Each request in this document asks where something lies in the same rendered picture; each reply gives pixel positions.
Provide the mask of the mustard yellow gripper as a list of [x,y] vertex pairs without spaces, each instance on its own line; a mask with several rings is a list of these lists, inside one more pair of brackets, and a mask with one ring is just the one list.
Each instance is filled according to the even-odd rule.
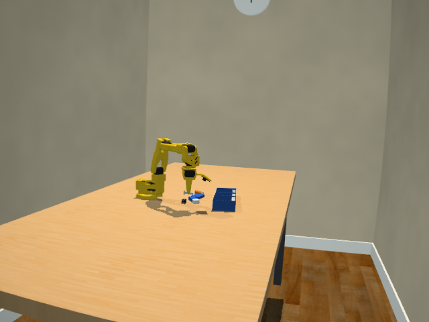
[[211,182],[212,180],[210,178],[208,178],[206,175],[204,175],[203,173],[197,173],[196,168],[194,168],[193,166],[183,166],[182,167],[182,176],[183,179],[186,180],[186,188],[187,188],[187,193],[188,195],[190,194],[191,191],[191,186],[192,186],[192,180],[195,180],[196,175],[201,175],[201,177],[203,177],[203,181],[209,181]]

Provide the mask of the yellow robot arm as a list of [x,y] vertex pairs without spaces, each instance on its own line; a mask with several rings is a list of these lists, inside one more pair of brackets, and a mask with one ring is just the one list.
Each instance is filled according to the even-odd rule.
[[[158,197],[163,196],[164,181],[166,181],[166,174],[164,172],[168,165],[168,151],[181,154],[182,161],[187,166],[193,166],[194,168],[199,166],[200,156],[198,155],[196,146],[190,143],[175,144],[170,142],[171,140],[168,138],[159,138],[157,140],[151,163],[151,179],[142,178],[137,180],[137,199],[157,200]],[[159,161],[162,161],[161,167],[157,167]]]

